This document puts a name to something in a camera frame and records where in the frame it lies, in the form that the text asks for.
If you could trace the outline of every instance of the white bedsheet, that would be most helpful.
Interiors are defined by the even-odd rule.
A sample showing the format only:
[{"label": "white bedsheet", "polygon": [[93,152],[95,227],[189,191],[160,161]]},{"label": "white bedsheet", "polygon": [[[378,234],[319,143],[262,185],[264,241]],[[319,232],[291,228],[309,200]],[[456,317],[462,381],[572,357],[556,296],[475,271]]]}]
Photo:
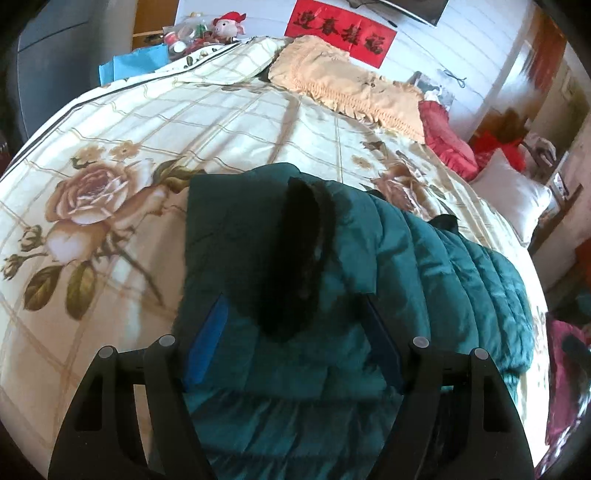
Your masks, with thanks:
[{"label": "white bedsheet", "polygon": [[0,418],[41,473],[96,351],[143,348],[170,330],[182,295],[188,179],[273,162],[403,192],[424,219],[453,212],[462,234],[515,264],[536,332],[518,409],[534,461],[544,454],[546,305],[527,251],[430,150],[252,80],[283,45],[259,38],[88,92],[34,135],[0,181]]}]

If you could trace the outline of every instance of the beige cushion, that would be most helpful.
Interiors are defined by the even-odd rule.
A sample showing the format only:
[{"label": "beige cushion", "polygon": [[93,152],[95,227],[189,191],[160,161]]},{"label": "beige cushion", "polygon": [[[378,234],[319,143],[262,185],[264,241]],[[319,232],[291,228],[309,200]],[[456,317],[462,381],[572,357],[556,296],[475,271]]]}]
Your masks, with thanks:
[{"label": "beige cushion", "polygon": [[418,112],[418,103],[423,100],[421,91],[353,65],[347,52],[321,38],[296,38],[271,66],[269,79],[292,92],[310,95],[336,112],[377,122],[425,142]]}]

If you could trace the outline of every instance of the chinese calligraphy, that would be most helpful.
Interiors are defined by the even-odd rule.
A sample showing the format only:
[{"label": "chinese calligraphy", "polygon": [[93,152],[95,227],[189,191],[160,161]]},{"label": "chinese calligraphy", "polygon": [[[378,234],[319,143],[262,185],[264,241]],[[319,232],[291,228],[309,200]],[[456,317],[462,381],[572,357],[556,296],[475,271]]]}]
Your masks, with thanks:
[{"label": "chinese calligraphy", "polygon": [[356,13],[316,0],[295,2],[285,29],[287,37],[315,35],[348,51],[354,59],[379,68],[386,57],[396,32]]},{"label": "chinese calligraphy", "polygon": [[320,27],[320,30],[322,30],[322,33],[324,35],[330,35],[332,33],[338,34],[339,31],[336,29],[335,25],[336,25],[336,18],[334,18],[334,17],[326,18],[324,20],[324,23]]},{"label": "chinese calligraphy", "polygon": [[341,38],[353,45],[359,45],[359,36],[361,35],[361,28],[351,24],[349,28],[343,30]]},{"label": "chinese calligraphy", "polygon": [[294,22],[294,25],[299,25],[301,28],[305,28],[306,30],[310,30],[312,27],[310,23],[316,20],[316,15],[312,10],[306,10],[298,14],[297,20]]},{"label": "chinese calligraphy", "polygon": [[384,51],[384,40],[386,40],[385,37],[380,37],[379,35],[372,33],[365,39],[365,48],[371,53],[379,55]]}]

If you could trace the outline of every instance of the green down jacket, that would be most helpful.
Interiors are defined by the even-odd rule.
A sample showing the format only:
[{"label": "green down jacket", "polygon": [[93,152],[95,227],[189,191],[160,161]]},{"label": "green down jacket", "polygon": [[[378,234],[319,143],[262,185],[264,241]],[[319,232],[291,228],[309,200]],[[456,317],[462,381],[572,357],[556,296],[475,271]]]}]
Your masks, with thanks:
[{"label": "green down jacket", "polygon": [[312,325],[285,344],[254,321],[290,164],[199,175],[189,192],[184,299],[173,332],[186,337],[223,292],[228,323],[204,381],[186,394],[220,480],[365,479],[401,403],[369,357],[351,293],[376,293],[413,335],[439,349],[488,350],[512,395],[532,361],[525,286],[501,254],[438,230],[365,192],[328,181],[334,257]]}]

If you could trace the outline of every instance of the wooden door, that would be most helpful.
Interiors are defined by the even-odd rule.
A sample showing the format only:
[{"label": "wooden door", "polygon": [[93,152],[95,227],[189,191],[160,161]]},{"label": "wooden door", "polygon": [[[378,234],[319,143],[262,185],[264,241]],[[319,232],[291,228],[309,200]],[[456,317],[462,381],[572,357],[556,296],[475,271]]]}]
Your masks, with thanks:
[{"label": "wooden door", "polygon": [[[138,0],[134,34],[162,30],[174,25],[178,0]],[[144,38],[134,37],[133,48],[143,47]]]}]

